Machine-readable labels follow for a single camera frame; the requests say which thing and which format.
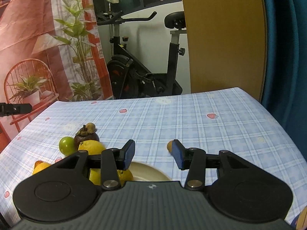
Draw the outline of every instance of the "curtain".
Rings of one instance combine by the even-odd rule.
[[[93,0],[0,0],[0,39],[0,102],[33,108],[1,118],[10,139],[56,100],[113,97]]]
[[[307,159],[307,0],[264,0],[267,68],[262,105]]]

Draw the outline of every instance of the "tablecloth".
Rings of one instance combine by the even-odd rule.
[[[27,125],[0,154],[0,211],[19,221],[14,188],[32,174],[37,160],[54,163],[63,155],[59,140],[93,122],[107,148],[136,142],[134,161],[147,163],[173,180],[185,181],[166,144],[180,140],[209,154],[226,149],[285,181],[294,193],[287,222],[307,205],[307,163],[278,122],[239,88],[171,97],[128,100],[57,101]],[[206,184],[217,179],[206,172]]]

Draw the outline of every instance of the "white wall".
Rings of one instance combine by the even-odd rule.
[[[123,18],[149,17],[153,11],[158,14],[147,22],[127,22],[120,25],[120,36],[128,36],[127,49],[137,57],[151,72],[166,73],[168,48],[171,41],[170,29],[164,26],[164,18],[170,13],[183,11],[182,2],[164,4],[140,10]],[[109,26],[98,26],[103,55],[106,62],[111,59]],[[191,93],[190,68],[187,35],[180,35],[180,47],[185,55],[178,56],[176,80],[181,85],[182,94]]]

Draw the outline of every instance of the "teal curtain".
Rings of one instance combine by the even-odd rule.
[[[262,105],[307,159],[307,0],[264,0],[267,69]]]

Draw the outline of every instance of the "yellow fruit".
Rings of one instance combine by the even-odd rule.
[[[49,166],[51,166],[51,164],[42,162],[42,163],[38,164],[38,165],[34,168],[32,174],[34,175],[34,174],[36,174],[36,173],[38,173],[38,172],[44,170],[45,168],[48,168]]]
[[[130,170],[117,170],[117,175],[122,186],[126,181],[133,181],[133,175]]]
[[[95,185],[101,185],[100,169],[91,169],[89,180]]]
[[[169,153],[172,152],[172,141],[169,141],[169,142],[167,143],[166,148],[167,148],[167,150],[168,150]]]
[[[43,161],[36,161],[35,164],[34,164],[34,168],[36,168],[36,166],[41,164],[41,163],[43,163]]]
[[[87,150],[89,155],[99,155],[105,146],[96,140],[86,140],[80,143],[78,150]]]

